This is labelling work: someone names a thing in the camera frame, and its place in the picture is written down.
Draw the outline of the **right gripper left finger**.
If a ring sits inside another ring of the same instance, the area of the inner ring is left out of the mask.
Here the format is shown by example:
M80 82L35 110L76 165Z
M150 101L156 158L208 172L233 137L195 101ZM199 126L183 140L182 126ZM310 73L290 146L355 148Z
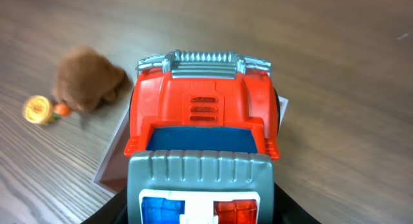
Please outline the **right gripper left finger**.
M81 224L128 224L127 187Z

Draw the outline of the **brown plush toy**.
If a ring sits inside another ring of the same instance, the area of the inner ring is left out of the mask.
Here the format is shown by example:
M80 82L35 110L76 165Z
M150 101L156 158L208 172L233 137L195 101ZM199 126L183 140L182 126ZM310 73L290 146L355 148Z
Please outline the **brown plush toy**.
M58 103L78 112L92 112L102 101L116 100L126 72L89 46L69 51L57 66L52 94Z

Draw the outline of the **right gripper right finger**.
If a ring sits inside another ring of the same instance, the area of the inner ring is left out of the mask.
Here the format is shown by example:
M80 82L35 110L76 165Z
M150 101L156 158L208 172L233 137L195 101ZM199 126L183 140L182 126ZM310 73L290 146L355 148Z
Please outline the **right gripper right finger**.
M296 203L281 187L274 184L274 217L273 224L321 224L298 203Z

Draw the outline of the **red toy truck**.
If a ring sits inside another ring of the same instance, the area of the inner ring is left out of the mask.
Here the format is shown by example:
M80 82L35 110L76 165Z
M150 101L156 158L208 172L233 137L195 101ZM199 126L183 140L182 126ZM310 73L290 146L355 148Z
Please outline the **red toy truck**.
M137 64L130 223L272 223L279 98L269 61L175 50Z

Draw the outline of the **yellow round toy disc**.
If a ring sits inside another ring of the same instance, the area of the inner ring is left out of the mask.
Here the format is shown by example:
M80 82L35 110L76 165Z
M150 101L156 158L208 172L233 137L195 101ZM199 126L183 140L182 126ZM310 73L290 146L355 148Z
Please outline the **yellow round toy disc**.
M57 121L54 112L55 103L45 96L35 95L26 100L22 107L22 116L35 125L49 125Z

